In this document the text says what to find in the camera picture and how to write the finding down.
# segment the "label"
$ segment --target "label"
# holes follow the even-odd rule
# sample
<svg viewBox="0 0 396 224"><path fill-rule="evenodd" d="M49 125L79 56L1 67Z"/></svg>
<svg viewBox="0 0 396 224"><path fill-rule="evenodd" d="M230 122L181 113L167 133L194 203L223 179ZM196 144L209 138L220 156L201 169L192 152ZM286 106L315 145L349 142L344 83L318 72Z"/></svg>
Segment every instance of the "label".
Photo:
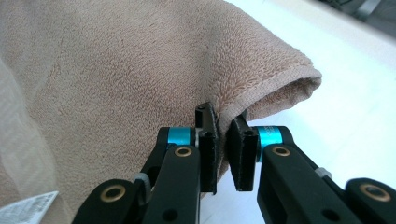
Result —
<svg viewBox="0 0 396 224"><path fill-rule="evenodd" d="M37 195L0 208L1 224L38 224L58 195L58 191Z"/></svg>

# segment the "towel fold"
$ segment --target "towel fold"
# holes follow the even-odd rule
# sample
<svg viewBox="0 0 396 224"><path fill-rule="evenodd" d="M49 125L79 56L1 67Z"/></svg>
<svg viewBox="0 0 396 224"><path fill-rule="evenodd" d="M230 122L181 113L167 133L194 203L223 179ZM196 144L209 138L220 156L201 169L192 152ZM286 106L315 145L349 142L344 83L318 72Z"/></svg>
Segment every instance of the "towel fold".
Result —
<svg viewBox="0 0 396 224"><path fill-rule="evenodd" d="M213 104L224 137L245 109L291 108L321 81L220 0L5 0L0 57L0 206L59 190L43 223L70 223L97 185L131 180L158 130L192 127L196 105Z"/></svg>

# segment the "metal pin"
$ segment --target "metal pin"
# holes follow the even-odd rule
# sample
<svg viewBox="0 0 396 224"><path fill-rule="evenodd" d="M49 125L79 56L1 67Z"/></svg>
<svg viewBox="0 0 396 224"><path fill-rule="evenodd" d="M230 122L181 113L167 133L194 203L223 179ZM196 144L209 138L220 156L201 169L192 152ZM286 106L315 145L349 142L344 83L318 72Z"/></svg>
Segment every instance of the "metal pin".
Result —
<svg viewBox="0 0 396 224"><path fill-rule="evenodd" d="M274 147L273 148L273 152L278 155L278 156L289 156L290 155L290 151L288 151L286 148L284 147Z"/></svg>
<svg viewBox="0 0 396 224"><path fill-rule="evenodd" d="M192 150L187 147L179 147L175 150L175 154L179 157L188 157L192 153Z"/></svg>
<svg viewBox="0 0 396 224"><path fill-rule="evenodd" d="M114 203L125 194L125 187L123 185L112 185L102 191L100 199L104 203Z"/></svg>
<svg viewBox="0 0 396 224"><path fill-rule="evenodd" d="M363 192L367 197L372 198L380 202L389 202L390 195L380 187L372 184L362 184L360 186L361 192Z"/></svg>

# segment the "white table surface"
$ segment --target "white table surface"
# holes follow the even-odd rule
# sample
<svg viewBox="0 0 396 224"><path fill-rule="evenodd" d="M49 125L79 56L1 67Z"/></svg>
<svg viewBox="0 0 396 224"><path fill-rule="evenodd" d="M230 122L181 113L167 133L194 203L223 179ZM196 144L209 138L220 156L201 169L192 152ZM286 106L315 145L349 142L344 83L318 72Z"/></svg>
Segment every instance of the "white table surface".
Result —
<svg viewBox="0 0 396 224"><path fill-rule="evenodd" d="M313 96L250 126L284 125L296 144L344 188L369 177L396 189L396 41L308 0L229 0L306 54L322 73ZM201 200L201 223L264 223L252 192L230 172Z"/></svg>

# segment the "beige towel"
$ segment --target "beige towel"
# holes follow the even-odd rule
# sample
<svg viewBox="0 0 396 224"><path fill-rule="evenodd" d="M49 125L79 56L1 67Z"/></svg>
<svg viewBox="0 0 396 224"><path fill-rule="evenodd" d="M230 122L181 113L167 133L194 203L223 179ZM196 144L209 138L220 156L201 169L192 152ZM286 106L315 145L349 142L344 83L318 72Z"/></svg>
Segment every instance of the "beige towel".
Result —
<svg viewBox="0 0 396 224"><path fill-rule="evenodd" d="M269 116L321 81L220 0L4 0L0 57L0 206L59 190L45 223L69 223L103 181L132 179L159 128L192 126L196 105L214 105L224 134L245 109Z"/></svg>

